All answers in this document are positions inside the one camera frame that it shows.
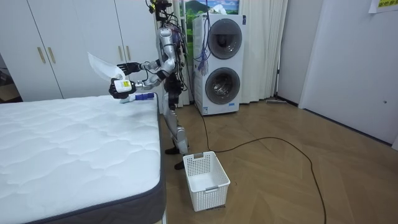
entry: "mattress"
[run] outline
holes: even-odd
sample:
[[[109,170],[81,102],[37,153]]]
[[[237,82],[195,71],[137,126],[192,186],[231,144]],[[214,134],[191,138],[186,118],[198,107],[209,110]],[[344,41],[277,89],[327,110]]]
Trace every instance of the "mattress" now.
[[[159,221],[159,133],[157,100],[0,105],[0,223]]]

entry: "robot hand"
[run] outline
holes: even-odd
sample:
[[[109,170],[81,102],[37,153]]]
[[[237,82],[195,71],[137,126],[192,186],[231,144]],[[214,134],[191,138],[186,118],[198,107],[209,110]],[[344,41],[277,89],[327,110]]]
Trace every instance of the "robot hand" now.
[[[125,75],[130,75],[133,72],[139,72],[143,69],[142,65],[138,62],[119,64],[118,67],[124,72]]]
[[[112,78],[109,93],[114,99],[126,99],[130,94],[135,92],[136,84],[134,82]]]

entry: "stacked washer dryer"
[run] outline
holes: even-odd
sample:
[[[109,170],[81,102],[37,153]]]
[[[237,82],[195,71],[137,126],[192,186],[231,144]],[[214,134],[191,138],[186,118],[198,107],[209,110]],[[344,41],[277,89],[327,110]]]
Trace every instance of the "stacked washer dryer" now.
[[[202,115],[238,111],[246,16],[210,14],[210,31],[206,17],[193,20],[195,101]]]

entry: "washing machine door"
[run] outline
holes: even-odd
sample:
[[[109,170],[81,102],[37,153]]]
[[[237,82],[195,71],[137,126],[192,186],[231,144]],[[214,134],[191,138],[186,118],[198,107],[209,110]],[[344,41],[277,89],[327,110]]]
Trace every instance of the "washing machine door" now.
[[[215,22],[208,34],[210,52],[219,59],[233,57],[241,47],[242,31],[231,19],[220,19]]]
[[[206,81],[206,95],[217,105],[231,102],[239,93],[241,81],[230,68],[219,68],[212,72]]]

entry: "basket handle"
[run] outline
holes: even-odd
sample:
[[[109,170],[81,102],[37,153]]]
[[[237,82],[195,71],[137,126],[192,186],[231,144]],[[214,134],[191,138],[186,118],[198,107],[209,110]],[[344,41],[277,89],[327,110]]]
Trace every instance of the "basket handle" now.
[[[218,190],[218,185],[206,188],[205,193],[216,192],[217,190]]]
[[[193,158],[194,158],[194,159],[203,158],[203,153],[202,153],[202,152],[201,152],[201,153],[196,153],[196,154],[193,155]]]

